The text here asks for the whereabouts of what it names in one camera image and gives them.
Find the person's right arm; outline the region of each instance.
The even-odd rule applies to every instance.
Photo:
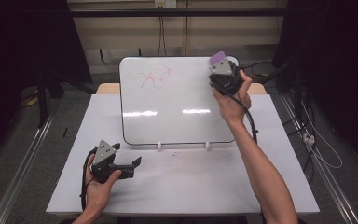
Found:
[[[252,80],[241,71],[244,80],[238,95],[250,107],[247,91]],[[261,150],[243,124],[244,111],[232,99],[213,89],[220,112],[232,131],[245,164],[252,189],[260,202],[267,223],[297,223],[295,207],[282,176]]]

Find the person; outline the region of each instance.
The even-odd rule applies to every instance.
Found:
[[[243,70],[240,70],[240,73],[243,83],[235,97],[243,102],[247,108],[250,108],[252,101],[248,90],[252,79],[247,77]],[[243,124],[243,108],[229,97],[220,94],[215,88],[213,88],[213,96],[220,106],[221,116],[234,135],[252,189],[261,205],[267,223],[297,223],[298,219],[290,192],[278,170]],[[92,159],[91,156],[86,173],[86,183],[92,179],[90,171]],[[111,188],[119,176],[120,171],[115,171],[104,184],[94,180],[89,183],[86,209],[74,223],[92,223],[98,218],[106,207]]]

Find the small tabletop whiteboard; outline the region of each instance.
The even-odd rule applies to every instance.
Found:
[[[131,145],[234,140],[209,84],[210,57],[125,58],[120,63],[124,140]],[[229,59],[238,64],[235,58]]]

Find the beige wall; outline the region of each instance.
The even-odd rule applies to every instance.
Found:
[[[287,0],[217,1],[190,0],[191,8],[275,8],[285,7]],[[76,9],[154,8],[154,1],[68,0]],[[185,0],[177,0],[186,8]],[[158,18],[75,18],[84,50],[158,48]],[[282,18],[164,18],[167,48],[185,51],[185,30],[188,30],[187,51],[208,46],[244,46],[277,44]]]

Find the purple object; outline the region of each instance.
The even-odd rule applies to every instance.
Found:
[[[212,56],[211,59],[209,60],[209,62],[211,63],[211,65],[214,65],[214,64],[220,63],[225,58],[226,58],[225,52],[220,51],[220,52],[216,53],[214,56]]]

